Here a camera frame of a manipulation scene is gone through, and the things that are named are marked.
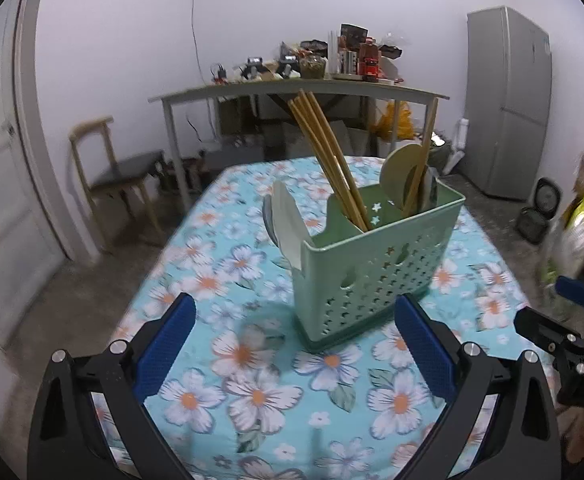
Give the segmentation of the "right hand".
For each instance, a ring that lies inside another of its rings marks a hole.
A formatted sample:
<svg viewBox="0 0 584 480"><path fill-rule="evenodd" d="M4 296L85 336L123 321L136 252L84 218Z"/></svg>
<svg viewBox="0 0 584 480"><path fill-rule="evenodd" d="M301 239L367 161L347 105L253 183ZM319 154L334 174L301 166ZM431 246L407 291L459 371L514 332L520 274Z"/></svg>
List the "right hand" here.
<svg viewBox="0 0 584 480"><path fill-rule="evenodd" d="M569 426L566 458L571 464L584 459L584 408L571 408L572 424Z"/></svg>

